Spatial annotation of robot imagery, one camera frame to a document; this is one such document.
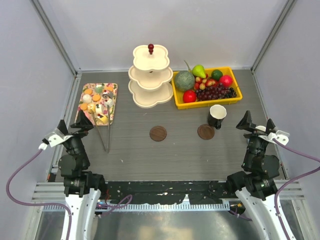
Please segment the metal tongs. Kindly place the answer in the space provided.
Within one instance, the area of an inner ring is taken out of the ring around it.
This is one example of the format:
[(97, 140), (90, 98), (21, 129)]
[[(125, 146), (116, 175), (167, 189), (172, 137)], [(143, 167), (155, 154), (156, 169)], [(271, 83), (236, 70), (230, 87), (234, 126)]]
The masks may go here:
[(104, 149), (105, 153), (109, 154), (110, 153), (110, 143), (111, 143), (111, 140), (110, 140), (110, 133), (111, 133), (110, 115), (109, 115), (108, 111), (105, 113), (104, 109), (103, 109), (103, 114), (108, 117), (108, 124), (107, 125), (99, 125), (97, 123), (96, 113), (92, 113), (91, 118), (92, 118), (93, 124), (95, 126), (95, 129), (97, 130), (99, 139), (100, 139), (102, 146), (103, 146), (103, 149)]

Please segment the yellow round dessert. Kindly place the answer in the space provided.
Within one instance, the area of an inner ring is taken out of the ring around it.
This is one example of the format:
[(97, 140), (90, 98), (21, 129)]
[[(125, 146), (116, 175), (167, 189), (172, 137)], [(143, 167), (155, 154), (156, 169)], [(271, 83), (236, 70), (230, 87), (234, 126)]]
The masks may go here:
[(95, 103), (89, 103), (87, 105), (87, 112), (89, 114), (94, 114), (96, 112), (96, 104)]

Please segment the white cupcake with cherry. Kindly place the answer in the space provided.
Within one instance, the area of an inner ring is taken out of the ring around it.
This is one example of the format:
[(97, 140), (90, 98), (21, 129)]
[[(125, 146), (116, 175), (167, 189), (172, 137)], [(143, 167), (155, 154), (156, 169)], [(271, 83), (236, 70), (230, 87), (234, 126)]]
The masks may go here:
[(112, 98), (108, 98), (104, 100), (105, 107), (112, 107), (114, 105), (114, 100)]

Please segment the green round dessert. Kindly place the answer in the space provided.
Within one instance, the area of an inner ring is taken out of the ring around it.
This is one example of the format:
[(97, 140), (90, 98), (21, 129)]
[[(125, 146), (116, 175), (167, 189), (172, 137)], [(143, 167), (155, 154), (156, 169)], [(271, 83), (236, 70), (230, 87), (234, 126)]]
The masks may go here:
[(102, 84), (97, 84), (94, 88), (94, 91), (97, 94), (101, 94), (103, 90), (104, 90), (104, 86)]

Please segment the yellow plastic fruit bin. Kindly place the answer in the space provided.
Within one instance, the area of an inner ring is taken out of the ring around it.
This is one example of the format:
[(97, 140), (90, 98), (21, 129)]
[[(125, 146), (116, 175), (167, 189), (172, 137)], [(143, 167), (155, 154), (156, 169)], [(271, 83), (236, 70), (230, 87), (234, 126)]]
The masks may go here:
[(204, 100), (204, 101), (198, 101), (196, 100), (195, 102), (190, 102), (190, 103), (185, 103), (183, 101), (183, 92), (178, 90), (175, 86), (175, 80), (176, 80), (176, 75), (179, 73), (178, 71), (173, 72), (173, 79), (172, 79), (172, 88), (173, 88), (173, 96), (174, 96), (174, 101), (175, 105), (179, 110), (183, 109), (192, 109), (192, 108), (201, 108), (201, 107), (209, 107), (215, 104), (220, 104), (220, 105), (230, 105), (230, 104), (235, 104), (238, 101), (243, 99), (243, 95), (241, 93), (241, 90), (239, 88), (239, 85), (237, 83), (237, 80), (235, 78), (235, 75), (229, 66), (224, 66), (224, 67), (216, 67), (216, 68), (206, 68), (205, 72), (207, 74), (211, 74), (212, 71), (214, 70), (220, 70), (223, 75), (228, 75), (232, 78), (232, 85), (231, 87), (234, 89), (234, 92), (236, 94), (233, 95), (231, 98), (222, 98), (222, 99), (211, 99), (211, 100)]

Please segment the white cake slice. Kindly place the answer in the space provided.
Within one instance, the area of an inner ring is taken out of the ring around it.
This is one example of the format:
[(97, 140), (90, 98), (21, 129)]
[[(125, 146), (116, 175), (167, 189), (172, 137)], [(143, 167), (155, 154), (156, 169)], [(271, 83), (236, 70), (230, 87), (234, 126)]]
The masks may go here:
[(102, 104), (96, 104), (95, 105), (95, 113), (97, 114), (97, 115), (101, 115), (101, 114), (103, 114), (103, 112), (104, 112), (104, 106), (102, 105)]

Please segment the purple grape bunch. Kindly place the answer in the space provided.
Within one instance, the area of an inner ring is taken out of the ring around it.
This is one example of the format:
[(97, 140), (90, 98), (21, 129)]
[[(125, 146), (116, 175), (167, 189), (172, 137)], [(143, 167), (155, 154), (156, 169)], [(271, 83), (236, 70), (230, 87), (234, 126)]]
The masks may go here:
[(210, 101), (210, 100), (221, 100), (221, 99), (226, 99), (224, 97), (225, 95), (225, 90), (227, 88), (232, 88), (232, 87), (225, 87), (221, 83), (219, 83), (216, 86), (211, 86), (208, 87), (204, 90), (196, 90), (196, 101), (202, 102), (202, 101)]

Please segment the white round dessert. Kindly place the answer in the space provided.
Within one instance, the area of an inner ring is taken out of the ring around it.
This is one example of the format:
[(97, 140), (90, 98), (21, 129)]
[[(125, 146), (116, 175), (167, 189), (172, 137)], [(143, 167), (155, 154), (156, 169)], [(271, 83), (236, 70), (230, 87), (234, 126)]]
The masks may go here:
[(82, 102), (86, 104), (90, 104), (92, 102), (92, 96), (90, 94), (84, 94), (82, 96)]

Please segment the orange macaron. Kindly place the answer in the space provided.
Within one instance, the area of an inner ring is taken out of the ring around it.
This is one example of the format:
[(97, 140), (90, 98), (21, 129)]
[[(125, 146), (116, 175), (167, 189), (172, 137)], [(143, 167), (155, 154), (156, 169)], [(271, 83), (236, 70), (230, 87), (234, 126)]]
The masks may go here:
[(99, 94), (95, 94), (92, 96), (93, 102), (98, 102), (98, 101), (100, 101), (100, 99), (101, 99), (101, 96)]

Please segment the pink red apple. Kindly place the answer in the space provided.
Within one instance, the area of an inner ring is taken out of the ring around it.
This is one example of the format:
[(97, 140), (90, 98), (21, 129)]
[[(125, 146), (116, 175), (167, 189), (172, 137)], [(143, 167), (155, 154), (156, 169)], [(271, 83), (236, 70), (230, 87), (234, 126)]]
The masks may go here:
[(230, 87), (233, 84), (233, 78), (229, 75), (223, 75), (220, 77), (219, 82), (224, 86), (224, 87)]

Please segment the red tomato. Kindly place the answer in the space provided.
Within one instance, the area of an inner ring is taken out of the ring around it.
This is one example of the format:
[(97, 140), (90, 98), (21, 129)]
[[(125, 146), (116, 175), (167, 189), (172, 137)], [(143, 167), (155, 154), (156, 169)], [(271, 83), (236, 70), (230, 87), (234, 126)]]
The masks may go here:
[(197, 100), (197, 95), (193, 90), (187, 90), (183, 93), (184, 103), (194, 103)]

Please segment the cream three-tier stand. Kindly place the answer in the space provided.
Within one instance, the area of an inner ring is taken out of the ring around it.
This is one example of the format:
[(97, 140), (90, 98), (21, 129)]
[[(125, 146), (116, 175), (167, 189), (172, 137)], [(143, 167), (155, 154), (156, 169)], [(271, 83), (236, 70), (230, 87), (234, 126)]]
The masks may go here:
[(173, 70), (166, 47), (160, 44), (139, 45), (134, 48), (133, 65), (128, 70), (128, 90), (134, 103), (150, 109), (167, 103), (173, 97)]

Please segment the yellow cake slice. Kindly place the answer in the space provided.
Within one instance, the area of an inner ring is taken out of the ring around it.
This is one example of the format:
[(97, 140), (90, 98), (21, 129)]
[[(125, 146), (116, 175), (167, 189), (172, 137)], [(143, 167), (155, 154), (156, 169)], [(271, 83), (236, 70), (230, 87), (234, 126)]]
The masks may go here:
[(98, 125), (107, 125), (109, 122), (108, 117), (102, 113), (96, 114), (95, 118), (96, 118), (96, 122), (98, 123)]

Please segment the black mug white inside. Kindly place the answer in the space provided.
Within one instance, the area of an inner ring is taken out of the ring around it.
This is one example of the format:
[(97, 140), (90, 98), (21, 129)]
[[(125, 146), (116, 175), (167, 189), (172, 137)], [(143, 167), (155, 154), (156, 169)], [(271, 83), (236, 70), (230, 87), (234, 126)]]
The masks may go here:
[(222, 121), (227, 116), (227, 110), (224, 106), (215, 104), (210, 107), (208, 116), (207, 116), (207, 123), (209, 126), (216, 128), (217, 130), (221, 129)]

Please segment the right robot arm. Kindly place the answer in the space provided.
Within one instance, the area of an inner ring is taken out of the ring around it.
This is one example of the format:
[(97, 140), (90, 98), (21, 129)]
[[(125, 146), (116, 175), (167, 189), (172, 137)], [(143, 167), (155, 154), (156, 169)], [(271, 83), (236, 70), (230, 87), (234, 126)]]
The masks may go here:
[(238, 197), (252, 219), (262, 240), (293, 240), (295, 236), (282, 210), (279, 192), (274, 179), (280, 175), (280, 160), (267, 155), (268, 144), (289, 142), (289, 133), (278, 130), (269, 119), (266, 126), (252, 122), (250, 111), (246, 111), (236, 126), (245, 130), (248, 139), (242, 171), (227, 177), (226, 191)]

